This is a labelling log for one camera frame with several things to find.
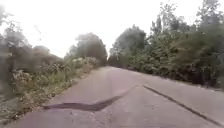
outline sky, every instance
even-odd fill
[[[116,38],[133,24],[146,33],[164,0],[0,0],[20,22],[33,46],[43,45],[63,57],[79,34],[93,32],[112,47]],[[172,0],[176,14],[192,22],[202,0]]]

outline road crack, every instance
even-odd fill
[[[204,115],[204,114],[202,114],[202,113],[200,113],[200,112],[194,110],[193,108],[190,108],[190,107],[184,105],[183,103],[181,103],[181,102],[179,102],[179,101],[173,99],[172,97],[170,97],[170,96],[168,96],[168,95],[165,95],[165,94],[163,94],[163,93],[161,93],[161,92],[159,92],[159,91],[157,91],[157,90],[155,90],[155,89],[153,89],[153,88],[150,88],[150,87],[148,87],[148,86],[145,86],[145,85],[144,85],[143,87],[146,88],[147,90],[150,90],[150,91],[152,91],[152,92],[154,92],[154,93],[156,93],[156,94],[158,94],[158,95],[160,95],[160,96],[162,96],[162,97],[168,99],[169,101],[171,101],[171,102],[173,102],[173,103],[175,103],[175,104],[181,106],[182,108],[188,110],[189,112],[193,113],[194,115],[196,115],[196,116],[198,116],[198,117],[201,117],[201,118],[203,118],[204,120],[213,123],[214,125],[217,125],[217,126],[219,126],[219,127],[223,127],[223,128],[224,128],[224,125],[222,125],[222,124],[219,123],[218,121],[215,121],[214,119],[212,119],[212,118],[210,118],[210,117],[208,117],[208,116],[206,116],[206,115]]]

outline road surface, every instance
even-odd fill
[[[222,128],[224,94],[105,67],[7,128]]]

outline tall tree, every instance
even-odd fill
[[[103,64],[107,60],[107,51],[103,41],[93,33],[79,35],[77,37],[77,57],[95,57]]]

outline tree line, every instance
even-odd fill
[[[218,0],[203,0],[196,20],[176,16],[175,4],[161,4],[151,32],[126,29],[110,49],[113,66],[201,84],[222,87],[224,75],[224,14]]]

